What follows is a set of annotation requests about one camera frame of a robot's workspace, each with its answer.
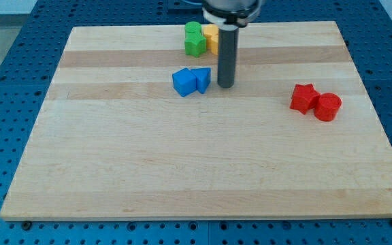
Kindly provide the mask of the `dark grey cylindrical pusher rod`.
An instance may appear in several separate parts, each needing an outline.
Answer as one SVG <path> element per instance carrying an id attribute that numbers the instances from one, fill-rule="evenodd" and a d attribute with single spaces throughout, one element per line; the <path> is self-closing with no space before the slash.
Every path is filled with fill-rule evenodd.
<path id="1" fill-rule="evenodd" d="M 239 28 L 225 25 L 218 32 L 217 83 L 222 88 L 231 88 L 235 83 L 235 68 L 238 54 Z"/>

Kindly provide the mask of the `silver white robot wrist flange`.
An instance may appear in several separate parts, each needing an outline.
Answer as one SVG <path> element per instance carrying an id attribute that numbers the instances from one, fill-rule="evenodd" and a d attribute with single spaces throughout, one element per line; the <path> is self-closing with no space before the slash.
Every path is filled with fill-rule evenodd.
<path id="1" fill-rule="evenodd" d="M 260 14 L 263 0 L 202 0 L 203 17 L 219 28 L 244 28 Z"/>

